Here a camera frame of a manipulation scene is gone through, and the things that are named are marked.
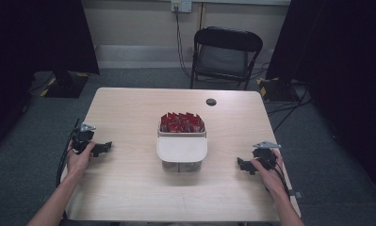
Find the dark curtain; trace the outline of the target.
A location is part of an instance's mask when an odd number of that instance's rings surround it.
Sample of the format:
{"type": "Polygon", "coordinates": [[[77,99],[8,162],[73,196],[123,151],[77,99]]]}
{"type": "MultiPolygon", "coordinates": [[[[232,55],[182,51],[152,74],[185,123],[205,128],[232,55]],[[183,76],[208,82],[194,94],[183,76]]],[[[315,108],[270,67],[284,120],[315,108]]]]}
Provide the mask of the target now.
{"type": "Polygon", "coordinates": [[[36,72],[99,72],[82,0],[0,0],[0,141],[36,72]]]}
{"type": "Polygon", "coordinates": [[[376,0],[290,0],[267,77],[308,83],[376,185],[376,0]]]}

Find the pile of red packets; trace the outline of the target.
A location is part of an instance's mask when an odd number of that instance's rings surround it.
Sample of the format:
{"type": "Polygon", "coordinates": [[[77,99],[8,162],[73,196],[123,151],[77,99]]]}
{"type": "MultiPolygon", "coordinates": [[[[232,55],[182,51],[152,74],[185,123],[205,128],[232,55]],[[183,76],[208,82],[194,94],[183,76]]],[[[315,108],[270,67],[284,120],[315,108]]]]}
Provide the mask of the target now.
{"type": "Polygon", "coordinates": [[[168,112],[160,118],[159,131],[164,133],[203,133],[205,125],[198,114],[168,112]]]}

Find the black folding chair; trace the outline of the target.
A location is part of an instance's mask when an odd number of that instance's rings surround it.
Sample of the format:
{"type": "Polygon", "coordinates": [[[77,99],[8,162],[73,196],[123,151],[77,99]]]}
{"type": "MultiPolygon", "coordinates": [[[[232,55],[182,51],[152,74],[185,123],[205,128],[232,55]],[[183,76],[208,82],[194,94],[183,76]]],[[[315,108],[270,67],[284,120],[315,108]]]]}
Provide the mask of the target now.
{"type": "Polygon", "coordinates": [[[194,35],[190,87],[200,75],[243,83],[246,90],[262,48],[262,39],[250,31],[218,26],[198,30],[194,35]]]}

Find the white wall outlet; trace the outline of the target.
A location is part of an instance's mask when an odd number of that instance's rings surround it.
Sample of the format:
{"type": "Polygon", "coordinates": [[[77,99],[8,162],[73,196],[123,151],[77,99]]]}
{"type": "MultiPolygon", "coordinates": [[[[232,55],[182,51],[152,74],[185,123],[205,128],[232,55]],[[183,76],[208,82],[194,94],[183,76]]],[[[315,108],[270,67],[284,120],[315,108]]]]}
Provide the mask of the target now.
{"type": "Polygon", "coordinates": [[[190,0],[171,0],[171,11],[191,13],[192,2],[190,0]]]}

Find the clear plastic storage box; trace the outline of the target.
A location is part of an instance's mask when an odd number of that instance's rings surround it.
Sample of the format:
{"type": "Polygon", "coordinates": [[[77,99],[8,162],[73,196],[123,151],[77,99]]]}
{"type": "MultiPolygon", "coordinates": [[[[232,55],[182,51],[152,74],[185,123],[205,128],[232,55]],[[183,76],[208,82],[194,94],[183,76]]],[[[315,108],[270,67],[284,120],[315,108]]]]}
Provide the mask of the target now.
{"type": "MultiPolygon", "coordinates": [[[[157,138],[159,137],[205,137],[206,129],[203,133],[164,133],[159,131],[159,125],[157,130],[157,138]]],[[[203,161],[192,163],[173,163],[162,161],[162,167],[166,171],[171,172],[194,172],[201,169],[203,161]]]]}

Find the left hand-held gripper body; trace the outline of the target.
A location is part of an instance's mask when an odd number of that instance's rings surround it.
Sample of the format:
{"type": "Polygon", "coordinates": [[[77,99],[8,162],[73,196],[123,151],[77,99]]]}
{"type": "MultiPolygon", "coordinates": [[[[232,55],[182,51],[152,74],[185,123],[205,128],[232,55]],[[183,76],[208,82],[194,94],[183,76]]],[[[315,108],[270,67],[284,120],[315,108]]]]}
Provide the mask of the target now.
{"type": "Polygon", "coordinates": [[[88,125],[84,122],[74,129],[72,135],[72,148],[77,154],[81,154],[86,149],[87,145],[93,138],[95,129],[95,126],[88,125]]]}

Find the person's left hand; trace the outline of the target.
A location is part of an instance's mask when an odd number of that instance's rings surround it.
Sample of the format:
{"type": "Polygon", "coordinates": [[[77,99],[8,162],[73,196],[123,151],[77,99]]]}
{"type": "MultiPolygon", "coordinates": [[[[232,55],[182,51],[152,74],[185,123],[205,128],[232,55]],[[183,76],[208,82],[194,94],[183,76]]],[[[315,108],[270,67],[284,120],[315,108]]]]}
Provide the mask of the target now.
{"type": "Polygon", "coordinates": [[[95,147],[95,142],[91,141],[81,154],[74,151],[73,143],[69,143],[67,153],[67,170],[68,174],[81,176],[90,161],[90,152],[95,147]]]}

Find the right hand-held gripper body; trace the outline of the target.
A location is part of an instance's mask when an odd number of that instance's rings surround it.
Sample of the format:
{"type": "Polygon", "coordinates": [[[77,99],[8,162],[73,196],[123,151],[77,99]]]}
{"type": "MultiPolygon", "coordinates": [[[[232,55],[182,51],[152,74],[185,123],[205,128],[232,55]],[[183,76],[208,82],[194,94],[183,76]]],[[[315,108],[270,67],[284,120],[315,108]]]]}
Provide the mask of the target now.
{"type": "Polygon", "coordinates": [[[253,157],[256,158],[266,170],[274,169],[276,166],[276,155],[272,149],[280,149],[280,144],[263,141],[254,144],[253,157]]]}

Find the black stand base yellow tape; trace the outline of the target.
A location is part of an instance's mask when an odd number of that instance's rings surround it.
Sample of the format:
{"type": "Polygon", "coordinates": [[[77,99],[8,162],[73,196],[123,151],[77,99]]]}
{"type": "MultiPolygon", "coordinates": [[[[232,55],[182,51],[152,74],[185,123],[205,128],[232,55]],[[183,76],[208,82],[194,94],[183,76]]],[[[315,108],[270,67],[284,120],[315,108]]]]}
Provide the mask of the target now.
{"type": "Polygon", "coordinates": [[[86,73],[56,74],[41,92],[46,98],[78,98],[90,76],[86,73]]]}
{"type": "Polygon", "coordinates": [[[298,102],[299,97],[291,84],[284,84],[279,78],[256,80],[259,92],[265,101],[298,102]]]}

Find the person's right hand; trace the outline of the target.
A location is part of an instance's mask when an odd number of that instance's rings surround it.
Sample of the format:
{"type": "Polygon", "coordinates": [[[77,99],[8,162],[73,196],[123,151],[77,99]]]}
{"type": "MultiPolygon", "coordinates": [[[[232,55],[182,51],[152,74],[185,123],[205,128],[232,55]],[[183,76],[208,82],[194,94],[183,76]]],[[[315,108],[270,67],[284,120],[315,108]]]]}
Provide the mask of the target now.
{"type": "Polygon", "coordinates": [[[283,157],[277,150],[272,149],[272,152],[276,155],[276,168],[267,170],[261,163],[256,159],[252,159],[251,162],[253,166],[259,171],[265,187],[270,191],[272,189],[283,189],[285,190],[283,178],[283,157]]]}

